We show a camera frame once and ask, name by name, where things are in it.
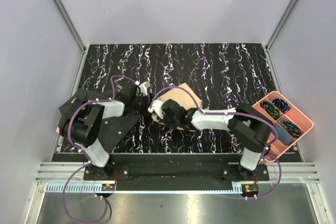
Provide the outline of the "beige cloth napkin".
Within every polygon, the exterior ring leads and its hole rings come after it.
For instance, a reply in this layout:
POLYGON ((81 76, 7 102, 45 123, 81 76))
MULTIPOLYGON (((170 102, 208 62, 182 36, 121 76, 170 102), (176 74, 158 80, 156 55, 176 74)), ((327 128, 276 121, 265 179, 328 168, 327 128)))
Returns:
MULTIPOLYGON (((202 108, 201 99, 186 83, 183 83, 179 86, 164 88, 153 98, 153 100, 161 100, 163 103, 168 99, 172 99, 173 101, 177 102, 186 110, 195 108, 197 111, 198 109, 202 108)), ((152 120, 158 124, 164 125, 163 123, 160 123, 159 118, 152 116, 152 120)))

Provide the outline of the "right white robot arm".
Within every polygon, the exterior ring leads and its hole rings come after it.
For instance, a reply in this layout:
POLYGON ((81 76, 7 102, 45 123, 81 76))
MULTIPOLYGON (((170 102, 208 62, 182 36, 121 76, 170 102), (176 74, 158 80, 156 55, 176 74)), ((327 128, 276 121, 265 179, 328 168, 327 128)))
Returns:
POLYGON ((249 105, 227 110, 186 110, 172 99, 159 110, 160 122, 171 129, 201 131, 206 129, 230 132, 243 145, 238 167, 239 176, 250 180, 257 174, 257 165, 272 132, 271 121, 249 105))

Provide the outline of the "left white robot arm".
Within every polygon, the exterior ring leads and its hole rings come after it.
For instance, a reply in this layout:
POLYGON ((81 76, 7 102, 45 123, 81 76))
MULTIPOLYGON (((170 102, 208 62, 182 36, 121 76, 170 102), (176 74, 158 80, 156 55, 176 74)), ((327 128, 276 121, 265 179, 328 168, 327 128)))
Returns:
POLYGON ((79 89, 59 107, 57 132, 84 152, 90 164, 96 166, 99 178, 107 180, 113 175, 113 167, 108 164, 110 152, 142 116, 149 116, 150 86, 148 82, 128 83, 114 99, 79 89))

